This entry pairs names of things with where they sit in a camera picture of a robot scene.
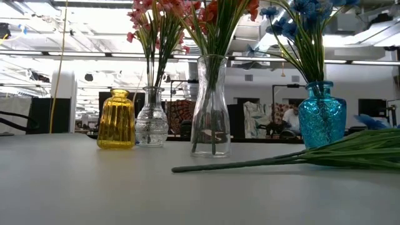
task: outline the blue glass vase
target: blue glass vase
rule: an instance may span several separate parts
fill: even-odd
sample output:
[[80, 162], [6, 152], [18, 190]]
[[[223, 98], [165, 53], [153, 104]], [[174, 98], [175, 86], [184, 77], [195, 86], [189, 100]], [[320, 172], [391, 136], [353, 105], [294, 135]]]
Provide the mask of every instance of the blue glass vase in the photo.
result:
[[307, 148], [338, 141], [346, 127], [346, 101], [331, 96], [333, 82], [312, 82], [306, 86], [309, 98], [299, 106], [300, 130]]

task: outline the red patterned fabric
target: red patterned fabric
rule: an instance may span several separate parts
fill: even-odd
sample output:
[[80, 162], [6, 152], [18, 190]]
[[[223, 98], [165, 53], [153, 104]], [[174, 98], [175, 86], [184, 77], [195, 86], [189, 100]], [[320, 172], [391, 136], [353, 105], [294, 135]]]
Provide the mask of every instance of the red patterned fabric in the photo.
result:
[[182, 121], [193, 120], [194, 107], [196, 102], [182, 100], [167, 103], [167, 118], [169, 128], [174, 134], [181, 133]]

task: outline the vase rim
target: vase rim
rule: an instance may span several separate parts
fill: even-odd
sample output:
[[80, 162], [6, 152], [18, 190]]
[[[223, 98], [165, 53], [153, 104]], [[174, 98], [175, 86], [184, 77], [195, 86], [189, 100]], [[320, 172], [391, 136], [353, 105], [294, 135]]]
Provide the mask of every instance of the vase rim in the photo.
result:
[[114, 95], [123, 95], [123, 96], [128, 96], [128, 95], [129, 95], [129, 91], [128, 91], [128, 90], [125, 90], [125, 89], [118, 89], [118, 88], [116, 88], [116, 89], [111, 89], [111, 90], [110, 90], [110, 93], [111, 93], [111, 94], [114, 94]]
[[165, 89], [163, 87], [156, 87], [156, 86], [146, 86], [143, 88], [143, 90], [147, 91], [147, 90], [157, 90], [157, 91], [164, 91]]
[[197, 59], [197, 61], [199, 61], [201, 59], [207, 59], [207, 58], [210, 58], [210, 57], [223, 58], [225, 61], [228, 61], [225, 56], [218, 55], [218, 54], [205, 54], [205, 55], [200, 56]]
[[306, 89], [313, 88], [313, 87], [315, 87], [317, 85], [321, 85], [321, 84], [323, 86], [327, 87], [327, 88], [333, 87], [333, 82], [332, 81], [314, 81], [314, 82], [308, 83], [306, 85]]

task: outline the tall clear glass vase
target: tall clear glass vase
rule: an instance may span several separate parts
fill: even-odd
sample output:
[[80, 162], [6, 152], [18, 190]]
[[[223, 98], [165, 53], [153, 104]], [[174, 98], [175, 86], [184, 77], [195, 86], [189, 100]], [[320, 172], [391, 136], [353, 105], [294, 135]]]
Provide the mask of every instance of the tall clear glass vase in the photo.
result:
[[192, 122], [192, 156], [223, 158], [231, 153], [224, 93], [226, 63], [226, 58], [218, 55], [205, 55], [197, 60], [199, 94]]

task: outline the vase neck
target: vase neck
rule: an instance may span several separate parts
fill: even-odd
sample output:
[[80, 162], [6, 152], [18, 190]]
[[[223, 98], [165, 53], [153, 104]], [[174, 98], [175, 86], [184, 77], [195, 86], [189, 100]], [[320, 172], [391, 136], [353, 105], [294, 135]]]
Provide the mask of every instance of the vase neck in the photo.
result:
[[309, 97], [329, 97], [331, 96], [331, 88], [333, 82], [331, 81], [318, 81], [307, 84], [306, 89]]
[[146, 92], [146, 98], [144, 100], [144, 106], [161, 106], [161, 93], [164, 88], [161, 87], [144, 87]]
[[205, 55], [197, 60], [199, 69], [199, 84], [215, 90], [217, 86], [223, 86], [225, 82], [227, 60], [224, 56]]
[[111, 95], [113, 97], [126, 98], [129, 95], [129, 91], [123, 89], [112, 89]]

